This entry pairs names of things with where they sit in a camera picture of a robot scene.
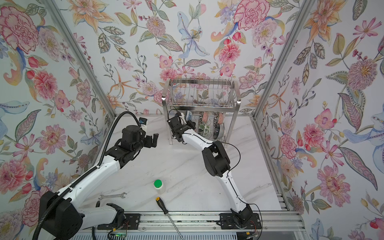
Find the green leaf bowl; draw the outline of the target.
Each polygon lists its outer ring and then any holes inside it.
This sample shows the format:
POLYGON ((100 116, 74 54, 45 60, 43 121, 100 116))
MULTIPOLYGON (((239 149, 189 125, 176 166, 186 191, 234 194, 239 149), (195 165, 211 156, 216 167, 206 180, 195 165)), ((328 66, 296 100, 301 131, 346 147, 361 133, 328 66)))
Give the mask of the green leaf bowl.
POLYGON ((203 136, 204 138, 209 139, 211 137, 210 125, 208 125, 206 123, 199 124, 198 133, 199 133, 199 135, 203 136))

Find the blue floral bowl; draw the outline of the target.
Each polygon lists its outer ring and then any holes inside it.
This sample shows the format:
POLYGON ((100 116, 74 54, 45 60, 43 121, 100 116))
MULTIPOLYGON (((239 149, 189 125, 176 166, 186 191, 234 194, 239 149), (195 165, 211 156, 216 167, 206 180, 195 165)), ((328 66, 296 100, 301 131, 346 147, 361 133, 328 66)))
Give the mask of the blue floral bowl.
POLYGON ((187 111, 186 112, 186 120, 187 121, 192 121, 194 119, 194 115, 192 111, 187 111))

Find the dark blue patterned bowl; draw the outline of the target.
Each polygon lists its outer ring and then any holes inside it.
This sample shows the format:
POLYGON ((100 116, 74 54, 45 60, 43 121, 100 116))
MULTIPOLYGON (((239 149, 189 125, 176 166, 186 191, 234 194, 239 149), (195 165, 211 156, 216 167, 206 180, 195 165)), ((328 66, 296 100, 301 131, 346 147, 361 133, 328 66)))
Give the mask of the dark blue patterned bowl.
POLYGON ((223 124, 215 124, 213 139, 214 140, 220 140, 223 138, 224 134, 225 134, 224 125, 223 124))

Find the olive leaf pattern bowl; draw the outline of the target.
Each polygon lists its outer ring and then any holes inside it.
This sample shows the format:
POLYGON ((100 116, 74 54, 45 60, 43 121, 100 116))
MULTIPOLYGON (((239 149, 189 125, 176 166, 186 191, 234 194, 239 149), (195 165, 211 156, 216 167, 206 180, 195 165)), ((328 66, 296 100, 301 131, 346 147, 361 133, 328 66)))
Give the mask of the olive leaf pattern bowl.
POLYGON ((202 115, 202 122, 204 124, 207 124, 209 121, 209 113, 208 112, 203 112, 203 115, 202 115))

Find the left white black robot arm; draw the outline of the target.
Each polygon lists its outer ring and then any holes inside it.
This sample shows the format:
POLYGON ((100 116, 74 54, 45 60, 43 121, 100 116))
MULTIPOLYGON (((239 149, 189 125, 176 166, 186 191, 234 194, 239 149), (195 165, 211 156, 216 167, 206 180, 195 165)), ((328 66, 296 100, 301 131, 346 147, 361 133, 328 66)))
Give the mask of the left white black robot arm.
POLYGON ((40 199, 40 212, 33 239, 46 230, 59 240, 69 240, 78 231, 108 225, 121 227, 125 221, 125 211, 116 204, 83 208, 83 202, 110 176, 135 159, 142 148, 155 148, 158 134, 148 136, 139 126, 127 126, 122 130, 122 138, 105 153, 101 163, 82 174, 73 183, 57 192, 46 192, 40 199))

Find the pink leaf pattern bowl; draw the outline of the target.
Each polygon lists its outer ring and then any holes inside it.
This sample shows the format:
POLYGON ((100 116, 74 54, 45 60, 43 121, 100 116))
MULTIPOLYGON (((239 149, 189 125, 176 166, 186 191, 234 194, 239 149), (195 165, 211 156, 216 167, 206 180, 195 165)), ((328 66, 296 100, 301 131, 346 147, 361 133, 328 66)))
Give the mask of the pink leaf pattern bowl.
POLYGON ((224 122, 225 115, 223 113, 218 114, 218 124, 221 125, 224 122))

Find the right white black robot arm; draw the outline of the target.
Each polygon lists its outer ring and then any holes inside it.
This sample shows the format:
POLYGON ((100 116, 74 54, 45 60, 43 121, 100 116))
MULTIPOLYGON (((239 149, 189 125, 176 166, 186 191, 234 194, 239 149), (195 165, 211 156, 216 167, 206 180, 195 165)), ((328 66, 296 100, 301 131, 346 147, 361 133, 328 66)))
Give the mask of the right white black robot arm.
POLYGON ((195 123, 186 121, 182 113, 168 117, 172 138, 180 143, 190 145, 201 151, 207 172, 215 177, 222 186, 230 203, 230 219, 235 227, 245 229, 249 225, 256 230, 263 229, 261 212, 254 213, 252 204, 245 201, 240 194, 232 175, 230 158, 220 141, 211 141, 195 132, 195 123))

